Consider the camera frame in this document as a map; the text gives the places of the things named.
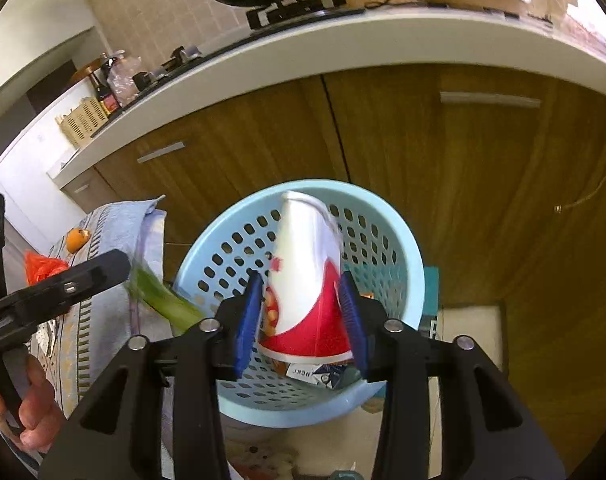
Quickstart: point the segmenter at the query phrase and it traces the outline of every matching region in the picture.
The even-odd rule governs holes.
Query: red and white paper cup
[[[330,364],[351,359],[336,298],[343,237],[320,200],[296,191],[284,193],[283,200],[259,350],[286,363]]]

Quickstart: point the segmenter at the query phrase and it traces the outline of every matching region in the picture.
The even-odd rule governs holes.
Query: white countertop edge
[[[230,97],[312,75],[409,63],[513,68],[606,95],[606,57],[534,20],[451,9],[369,11],[286,30],[190,70],[123,112],[53,181],[61,188],[133,140]]]

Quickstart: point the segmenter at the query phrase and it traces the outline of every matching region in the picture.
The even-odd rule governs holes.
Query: clear plastic bag
[[[131,102],[139,89],[134,84],[132,76],[141,72],[141,58],[127,56],[114,63],[107,76],[107,82],[121,106]]]

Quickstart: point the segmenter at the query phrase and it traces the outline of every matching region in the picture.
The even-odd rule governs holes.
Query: metal screw
[[[64,283],[63,290],[65,290],[66,294],[74,294],[77,291],[77,284],[74,282]]]
[[[388,319],[383,326],[388,332],[403,332],[403,323],[398,319]]]
[[[130,337],[128,341],[128,347],[130,350],[142,350],[148,344],[148,340],[142,335],[135,335]]]
[[[220,326],[221,323],[219,323],[213,317],[206,317],[202,322],[199,323],[199,328],[203,332],[216,332]]]
[[[472,348],[474,348],[474,340],[467,335],[460,335],[456,338],[456,344],[459,346],[459,348],[462,348],[464,350],[471,350]]]

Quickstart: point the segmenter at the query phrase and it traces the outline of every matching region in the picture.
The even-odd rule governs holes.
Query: tile floor
[[[500,310],[497,306],[459,306],[439,310],[438,334],[451,341],[455,336],[472,336],[491,359],[502,365]],[[430,381],[432,441],[430,478],[441,471],[441,420],[438,384]],[[358,408],[330,422],[278,433],[273,445],[294,448],[301,474],[329,475],[337,469],[354,469],[364,478],[371,476],[381,427],[381,413]]]

